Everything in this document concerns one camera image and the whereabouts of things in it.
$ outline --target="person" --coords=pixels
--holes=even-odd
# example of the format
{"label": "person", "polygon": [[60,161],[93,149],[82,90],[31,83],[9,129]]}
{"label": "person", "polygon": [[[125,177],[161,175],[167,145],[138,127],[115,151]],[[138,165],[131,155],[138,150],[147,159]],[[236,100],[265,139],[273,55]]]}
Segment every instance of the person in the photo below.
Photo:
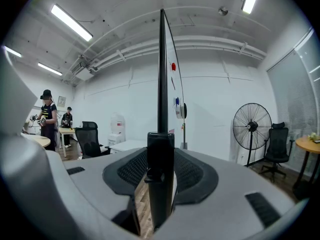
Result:
{"label": "person", "polygon": [[[68,108],[66,109],[66,113],[62,116],[62,120],[61,120],[61,127],[62,128],[71,128],[71,121],[72,121],[72,114],[70,113],[71,110],[72,110],[72,108],[70,106],[68,106]],[[63,136],[63,138],[64,138],[64,146],[66,148],[71,147],[70,135],[65,134]]]}
{"label": "person", "polygon": [[41,112],[38,115],[37,120],[40,120],[44,116],[45,121],[41,123],[41,136],[50,139],[50,144],[45,147],[46,150],[55,151],[57,143],[57,107],[53,102],[51,91],[44,90],[43,95],[40,97],[44,101],[44,105],[41,107]]}

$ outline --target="office chair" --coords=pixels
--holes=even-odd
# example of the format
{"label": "office chair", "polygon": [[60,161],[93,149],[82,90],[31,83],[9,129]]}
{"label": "office chair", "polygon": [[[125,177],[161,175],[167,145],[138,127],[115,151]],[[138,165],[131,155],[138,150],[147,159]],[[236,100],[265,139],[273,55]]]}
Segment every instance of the office chair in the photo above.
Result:
{"label": "office chair", "polygon": [[289,130],[285,128],[285,123],[273,123],[272,128],[269,129],[270,143],[268,150],[267,142],[265,140],[264,145],[264,159],[267,161],[273,162],[272,166],[263,165],[261,170],[267,168],[267,170],[260,172],[260,174],[272,173],[271,181],[275,182],[275,173],[281,174],[284,178],[287,176],[284,172],[278,170],[277,164],[281,166],[281,163],[286,163],[289,161],[289,157],[291,154],[292,144],[294,142],[293,139],[290,139],[290,150],[289,154],[287,154],[287,138],[288,138]]}
{"label": "office chair", "polygon": [[98,129],[98,125],[95,122],[90,122],[90,121],[82,121],[82,127]]}
{"label": "office chair", "polygon": [[98,142],[97,128],[75,128],[75,136],[82,151],[82,159],[95,158],[110,154],[110,148],[108,146],[105,146],[108,150],[101,152],[100,147],[103,145],[100,145]]}

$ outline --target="black standing fan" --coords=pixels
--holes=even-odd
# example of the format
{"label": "black standing fan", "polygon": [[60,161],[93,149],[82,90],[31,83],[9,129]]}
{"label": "black standing fan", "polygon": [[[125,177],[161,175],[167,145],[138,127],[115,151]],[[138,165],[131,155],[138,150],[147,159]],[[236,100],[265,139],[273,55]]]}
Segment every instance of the black standing fan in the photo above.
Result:
{"label": "black standing fan", "polygon": [[268,111],[257,103],[248,103],[239,108],[233,119],[233,134],[241,147],[249,150],[249,165],[251,150],[260,149],[269,139],[271,118]]}

